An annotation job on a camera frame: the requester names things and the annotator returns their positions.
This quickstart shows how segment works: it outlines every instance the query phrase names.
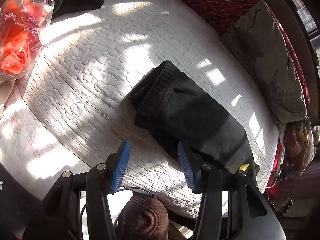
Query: metal screw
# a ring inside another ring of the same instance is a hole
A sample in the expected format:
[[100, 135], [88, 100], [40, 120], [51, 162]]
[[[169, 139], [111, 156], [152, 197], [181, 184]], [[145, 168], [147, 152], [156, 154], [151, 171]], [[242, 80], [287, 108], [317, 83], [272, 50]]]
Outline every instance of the metal screw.
[[239, 170], [238, 171], [238, 175], [241, 176], [241, 177], [245, 177], [245, 176], [247, 176], [247, 173], [245, 171]]
[[64, 177], [64, 178], [69, 178], [70, 176], [71, 176], [70, 171], [65, 171], [64, 173], [62, 173], [62, 177]]
[[204, 170], [211, 170], [211, 168], [212, 168], [212, 165], [210, 164], [210, 163], [204, 163], [204, 164], [202, 164], [202, 169], [204, 169]]
[[98, 170], [104, 170], [106, 168], [106, 165], [104, 163], [100, 163], [97, 165]]

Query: clear plastic bag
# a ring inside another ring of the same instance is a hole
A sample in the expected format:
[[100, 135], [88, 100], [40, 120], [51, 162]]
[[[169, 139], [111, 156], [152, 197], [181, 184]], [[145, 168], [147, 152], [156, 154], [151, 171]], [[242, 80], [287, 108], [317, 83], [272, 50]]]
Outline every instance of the clear plastic bag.
[[312, 127], [309, 120], [287, 124], [284, 135], [285, 152], [294, 170], [302, 175], [315, 155]]
[[30, 73], [54, 0], [6, 0], [0, 9], [0, 83]]

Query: blue gripper pad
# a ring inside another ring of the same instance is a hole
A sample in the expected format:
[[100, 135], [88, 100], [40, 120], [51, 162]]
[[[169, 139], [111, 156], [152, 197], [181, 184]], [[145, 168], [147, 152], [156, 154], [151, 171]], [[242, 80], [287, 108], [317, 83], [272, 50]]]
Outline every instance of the blue gripper pad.
[[186, 154], [186, 150], [183, 148], [181, 141], [178, 145], [178, 155], [184, 176], [186, 177], [188, 188], [191, 188], [193, 192], [195, 189], [196, 174], [192, 171], [191, 165]]
[[124, 148], [121, 152], [120, 159], [113, 172], [113, 180], [112, 180], [112, 186], [111, 186], [111, 190], [113, 193], [115, 193], [121, 187], [124, 173], [130, 158], [130, 150], [131, 150], [131, 144], [130, 142], [127, 141], [124, 145]]

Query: pillow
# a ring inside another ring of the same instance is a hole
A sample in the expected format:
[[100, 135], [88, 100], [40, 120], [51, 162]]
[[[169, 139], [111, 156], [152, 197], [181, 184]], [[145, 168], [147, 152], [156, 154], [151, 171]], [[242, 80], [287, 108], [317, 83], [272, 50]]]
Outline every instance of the pillow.
[[259, 87], [275, 123], [308, 117], [293, 60], [263, 0], [232, 23], [222, 39]]

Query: black device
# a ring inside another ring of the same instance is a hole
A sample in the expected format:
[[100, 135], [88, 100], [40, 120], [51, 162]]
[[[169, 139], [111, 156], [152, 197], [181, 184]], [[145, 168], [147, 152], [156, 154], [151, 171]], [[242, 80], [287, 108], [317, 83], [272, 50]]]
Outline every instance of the black device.
[[[220, 171], [180, 142], [179, 158], [188, 187], [202, 193], [193, 240], [286, 239], [273, 210], [245, 171]], [[117, 239], [107, 194], [114, 194], [124, 177], [130, 143], [123, 141], [117, 153], [86, 173], [65, 171], [43, 199], [22, 240], [80, 240], [80, 193], [86, 192], [90, 240]], [[222, 191], [229, 196], [228, 225], [221, 227]]]

